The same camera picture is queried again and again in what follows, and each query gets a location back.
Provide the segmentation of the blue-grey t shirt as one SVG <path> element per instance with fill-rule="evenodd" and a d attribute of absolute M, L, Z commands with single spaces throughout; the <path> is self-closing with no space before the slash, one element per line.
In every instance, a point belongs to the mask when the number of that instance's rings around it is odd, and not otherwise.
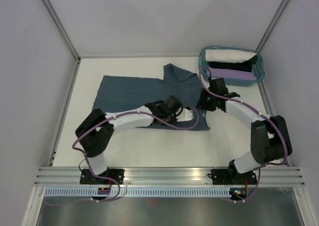
<path fill-rule="evenodd" d="M 195 108 L 202 90 L 196 73 L 173 64 L 163 67 L 163 79 L 103 76 L 92 109 L 115 113 L 176 96 L 183 106 Z"/>

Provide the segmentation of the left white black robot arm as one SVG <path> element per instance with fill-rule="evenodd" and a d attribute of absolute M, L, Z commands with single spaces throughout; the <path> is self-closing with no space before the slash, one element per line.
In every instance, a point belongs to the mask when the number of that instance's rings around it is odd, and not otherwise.
<path fill-rule="evenodd" d="M 130 111 L 104 113 L 100 108 L 93 110 L 75 130 L 91 168 L 91 178 L 98 184 L 108 180 L 108 166 L 103 154 L 113 135 L 140 127 L 174 125 L 183 110 L 182 102 L 174 95 Z"/>

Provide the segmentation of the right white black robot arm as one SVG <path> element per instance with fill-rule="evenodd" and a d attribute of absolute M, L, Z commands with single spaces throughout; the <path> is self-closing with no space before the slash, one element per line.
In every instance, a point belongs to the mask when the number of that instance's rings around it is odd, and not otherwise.
<path fill-rule="evenodd" d="M 292 154 L 292 145 L 284 117 L 263 114 L 236 92 L 229 92 L 223 78 L 208 78 L 209 87 L 203 86 L 198 109 L 217 109 L 234 116 L 250 130 L 250 151 L 232 160 L 227 177 L 234 184 L 245 179 L 249 171 L 266 165 L 281 166 Z"/>

